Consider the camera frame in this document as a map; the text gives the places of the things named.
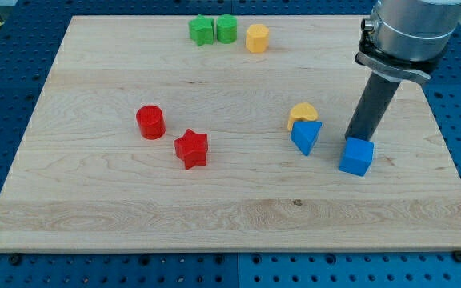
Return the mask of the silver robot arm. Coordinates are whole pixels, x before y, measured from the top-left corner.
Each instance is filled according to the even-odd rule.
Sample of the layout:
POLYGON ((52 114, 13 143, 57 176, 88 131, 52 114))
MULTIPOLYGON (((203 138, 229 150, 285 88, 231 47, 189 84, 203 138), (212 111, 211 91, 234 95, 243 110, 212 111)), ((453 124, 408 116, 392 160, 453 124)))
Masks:
POLYGON ((355 61, 390 82, 429 82, 461 18, 461 0, 378 0, 355 61))

